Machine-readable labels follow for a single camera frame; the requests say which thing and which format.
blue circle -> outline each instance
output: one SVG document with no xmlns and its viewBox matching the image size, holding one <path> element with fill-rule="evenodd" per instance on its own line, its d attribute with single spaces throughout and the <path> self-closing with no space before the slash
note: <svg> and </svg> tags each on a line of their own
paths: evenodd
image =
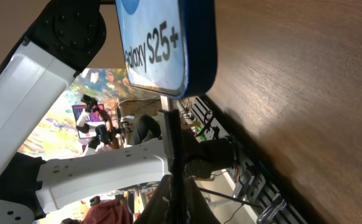
<svg viewBox="0 0 362 224">
<path fill-rule="evenodd" d="M 121 0 L 124 10 L 129 15 L 133 15 L 138 8 L 139 0 Z"/>
</svg>

black pants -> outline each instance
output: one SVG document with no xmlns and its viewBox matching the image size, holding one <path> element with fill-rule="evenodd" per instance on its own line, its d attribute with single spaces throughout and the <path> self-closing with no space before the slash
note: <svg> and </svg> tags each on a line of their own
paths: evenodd
<svg viewBox="0 0 362 224">
<path fill-rule="evenodd" d="M 160 125 L 153 118 L 144 115 L 139 118 L 138 124 L 130 139 L 130 145 L 138 145 L 160 136 Z"/>
</svg>

desk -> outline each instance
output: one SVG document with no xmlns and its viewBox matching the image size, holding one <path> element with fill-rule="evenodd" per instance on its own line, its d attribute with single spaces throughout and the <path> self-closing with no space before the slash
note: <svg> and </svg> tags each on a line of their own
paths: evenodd
<svg viewBox="0 0 362 224">
<path fill-rule="evenodd" d="M 362 1 L 216 1 L 208 96 L 329 223 L 362 223 Z"/>
</svg>

person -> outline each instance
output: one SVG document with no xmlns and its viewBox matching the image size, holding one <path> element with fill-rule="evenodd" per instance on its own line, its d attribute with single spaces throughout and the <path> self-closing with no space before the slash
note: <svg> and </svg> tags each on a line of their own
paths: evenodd
<svg viewBox="0 0 362 224">
<path fill-rule="evenodd" d="M 106 129 L 109 132 L 112 132 L 112 130 L 114 129 L 114 126 L 113 126 L 112 119 L 111 119 L 110 115 L 108 114 L 108 112 L 106 112 L 105 110 L 99 110 L 98 116 L 100 117 L 101 120 L 106 121 Z M 151 118 L 148 115 L 143 115 L 138 120 L 137 126 L 132 133 L 129 144 L 135 146 L 135 145 L 141 144 L 142 142 L 147 142 L 151 139 L 158 138 L 158 137 L 160 137 L 160 135 L 161 135 L 161 131 L 160 131 L 160 125 L 158 124 L 158 122 L 155 121 L 155 119 Z M 117 138 L 115 141 L 112 141 L 111 148 L 112 149 L 119 148 Z"/>
<path fill-rule="evenodd" d="M 109 200 L 92 206 L 83 221 L 66 218 L 61 224 L 132 224 L 125 200 Z"/>
</svg>

